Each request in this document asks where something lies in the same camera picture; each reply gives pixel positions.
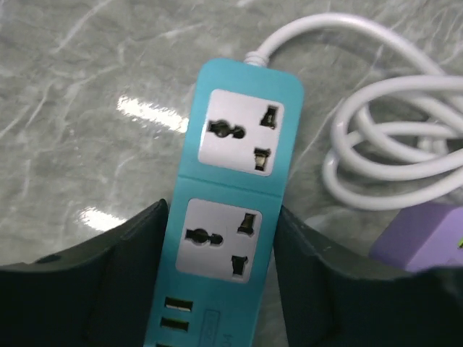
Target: power cord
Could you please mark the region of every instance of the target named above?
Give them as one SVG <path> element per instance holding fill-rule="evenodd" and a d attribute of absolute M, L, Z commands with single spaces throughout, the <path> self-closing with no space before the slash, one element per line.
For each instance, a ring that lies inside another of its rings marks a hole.
<path fill-rule="evenodd" d="M 446 75 L 425 53 L 388 28 L 351 14 L 317 14 L 283 26 L 256 51 L 249 52 L 245 62 L 266 67 L 273 52 L 288 40 L 326 28 L 351 29 L 374 38 L 422 72 L 417 76 L 395 77 L 368 85 L 340 105 L 331 126 L 332 148 L 323 163 L 323 182 L 328 191 L 351 207 L 394 210 L 434 200 L 463 186 L 463 149 L 450 153 L 446 142 L 463 137 L 463 97 L 458 95 L 463 92 L 463 77 Z M 445 102 L 428 94 L 434 92 L 440 92 Z M 429 115 L 429 120 L 375 124 L 369 102 L 385 95 L 420 109 Z M 352 119 L 357 131 L 349 133 Z M 391 136 L 418 137 L 417 147 L 400 143 Z M 362 157 L 353 147 L 363 141 L 402 165 L 385 165 Z M 337 176 L 339 164 L 356 174 L 384 181 L 412 181 L 452 172 L 414 192 L 372 197 L 343 186 Z"/>

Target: cable strain relief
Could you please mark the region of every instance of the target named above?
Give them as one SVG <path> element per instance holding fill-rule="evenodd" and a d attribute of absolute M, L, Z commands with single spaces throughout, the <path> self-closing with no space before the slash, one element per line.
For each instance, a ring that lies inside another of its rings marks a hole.
<path fill-rule="evenodd" d="M 266 56 L 262 56 L 257 51 L 253 51 L 246 54 L 245 63 L 255 65 L 257 67 L 267 67 L 268 58 Z"/>

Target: purple box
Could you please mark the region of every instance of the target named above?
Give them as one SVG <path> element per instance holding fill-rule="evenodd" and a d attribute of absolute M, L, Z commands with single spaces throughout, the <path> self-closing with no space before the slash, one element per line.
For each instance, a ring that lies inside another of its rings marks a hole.
<path fill-rule="evenodd" d="M 463 265 L 463 207 L 426 202 L 399 212 L 376 240 L 370 257 L 416 272 Z"/>

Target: gray marble tabletop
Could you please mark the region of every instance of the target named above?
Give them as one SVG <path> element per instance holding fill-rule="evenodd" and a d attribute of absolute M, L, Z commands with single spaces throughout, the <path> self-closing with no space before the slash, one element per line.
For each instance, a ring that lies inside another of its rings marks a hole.
<path fill-rule="evenodd" d="M 201 65 L 242 59 L 282 25 L 327 11 L 377 20 L 463 72 L 460 0 L 0 0 L 0 264 L 31 262 L 169 200 Z M 344 31 L 303 35 L 272 67 L 307 91 L 284 203 L 364 254 L 396 212 L 352 211 L 326 193 L 330 115 L 358 87 L 412 70 Z M 414 116 L 377 105 L 377 118 L 394 114 Z M 273 262 L 255 345 L 287 346 Z"/>

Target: teal power strip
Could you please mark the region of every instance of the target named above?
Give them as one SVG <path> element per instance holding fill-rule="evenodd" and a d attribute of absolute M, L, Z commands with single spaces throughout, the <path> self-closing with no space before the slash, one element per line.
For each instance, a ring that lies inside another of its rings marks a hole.
<path fill-rule="evenodd" d="M 201 69 L 145 346 L 252 345 L 303 95 L 285 72 Z"/>

